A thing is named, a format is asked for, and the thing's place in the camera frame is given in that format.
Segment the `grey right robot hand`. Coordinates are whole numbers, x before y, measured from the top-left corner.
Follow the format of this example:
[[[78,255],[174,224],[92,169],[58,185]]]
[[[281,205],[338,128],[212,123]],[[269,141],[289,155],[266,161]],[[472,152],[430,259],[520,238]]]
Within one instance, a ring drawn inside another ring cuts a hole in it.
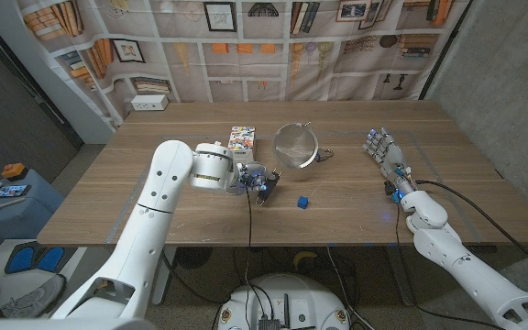
[[[380,130],[372,128],[362,148],[379,164],[385,179],[401,193],[407,194],[417,190],[412,170],[402,149],[384,127]]]

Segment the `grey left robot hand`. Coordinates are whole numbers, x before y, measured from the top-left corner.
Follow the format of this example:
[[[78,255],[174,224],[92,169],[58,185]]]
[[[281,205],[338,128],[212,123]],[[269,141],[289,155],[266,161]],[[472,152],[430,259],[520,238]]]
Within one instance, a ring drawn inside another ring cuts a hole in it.
[[[278,183],[281,174],[269,170],[260,162],[238,163],[238,189],[240,193],[271,193]]]

